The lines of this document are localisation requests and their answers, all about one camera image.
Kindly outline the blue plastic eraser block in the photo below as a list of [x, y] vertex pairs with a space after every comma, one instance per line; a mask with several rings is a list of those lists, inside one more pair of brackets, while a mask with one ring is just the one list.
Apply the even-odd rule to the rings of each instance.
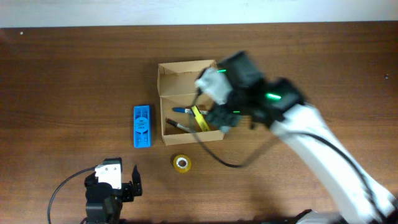
[[133, 111], [133, 141], [135, 148], [151, 147], [151, 112], [149, 105], [135, 106]]

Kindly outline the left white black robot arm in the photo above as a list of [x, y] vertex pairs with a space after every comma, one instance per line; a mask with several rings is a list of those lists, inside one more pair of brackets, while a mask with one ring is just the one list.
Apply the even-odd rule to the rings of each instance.
[[125, 223], [121, 218], [124, 203], [133, 202], [142, 195], [141, 175], [135, 166], [132, 180], [122, 182], [122, 159], [105, 159], [86, 177], [86, 222]]

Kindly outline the yellow adhesive tape roll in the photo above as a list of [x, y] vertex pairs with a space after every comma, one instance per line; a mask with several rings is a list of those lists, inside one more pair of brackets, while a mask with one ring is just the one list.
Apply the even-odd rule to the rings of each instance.
[[177, 172], [186, 173], [191, 169], [192, 162], [188, 156], [180, 154], [174, 157], [173, 166]]

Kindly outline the blue whiteboard marker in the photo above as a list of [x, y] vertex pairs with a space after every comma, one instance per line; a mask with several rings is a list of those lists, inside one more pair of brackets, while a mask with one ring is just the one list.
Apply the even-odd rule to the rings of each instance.
[[[177, 113], [186, 113], [186, 114], [192, 114], [192, 110], [188, 108], [181, 108], [181, 107], [174, 107], [172, 108], [172, 111], [177, 112]], [[200, 110], [201, 114], [208, 114], [207, 110]]]

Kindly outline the black whiteboard marker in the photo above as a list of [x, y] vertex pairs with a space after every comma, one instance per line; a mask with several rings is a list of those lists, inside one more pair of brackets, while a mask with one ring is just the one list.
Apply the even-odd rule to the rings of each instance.
[[178, 123], [178, 122], [176, 122], [176, 121], [174, 121], [174, 120], [172, 120], [172, 119], [167, 118], [167, 119], [166, 119], [166, 122], [167, 122], [168, 124], [170, 124], [170, 125], [172, 125], [172, 126], [178, 128], [178, 129], [181, 129], [182, 131], [185, 131], [186, 133], [195, 133], [195, 130], [194, 130], [194, 129], [188, 128], [188, 127], [186, 127], [186, 126], [184, 126], [184, 125], [182, 125], [182, 124], [180, 124], [180, 123]]

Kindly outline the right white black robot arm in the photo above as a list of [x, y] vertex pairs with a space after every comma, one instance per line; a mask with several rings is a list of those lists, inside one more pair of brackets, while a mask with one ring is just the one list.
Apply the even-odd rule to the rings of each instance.
[[267, 80], [240, 51], [206, 68], [195, 86], [228, 114], [250, 116], [288, 145], [327, 189], [346, 223], [395, 223], [397, 199], [345, 149], [288, 79]]

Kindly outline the yellow highlighter pen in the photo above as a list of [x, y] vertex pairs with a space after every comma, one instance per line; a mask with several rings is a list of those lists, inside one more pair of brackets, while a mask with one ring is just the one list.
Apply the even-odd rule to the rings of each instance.
[[195, 117], [196, 122], [198, 123], [200, 129], [203, 132], [211, 131], [209, 125], [205, 121], [203, 115], [201, 114], [200, 110], [196, 106], [191, 107], [191, 111]]

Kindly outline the brown cardboard box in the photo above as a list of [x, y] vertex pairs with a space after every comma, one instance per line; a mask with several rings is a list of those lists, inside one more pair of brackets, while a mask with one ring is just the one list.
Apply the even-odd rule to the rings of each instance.
[[224, 139], [224, 134], [214, 126], [210, 126], [209, 131], [203, 132], [191, 115], [173, 110], [190, 107], [196, 95], [194, 82], [200, 72], [208, 67], [216, 68], [216, 61], [196, 60], [158, 65], [157, 87], [160, 96], [162, 138], [165, 145], [196, 143], [193, 134], [169, 124], [168, 119], [187, 128], [193, 128], [202, 142]]

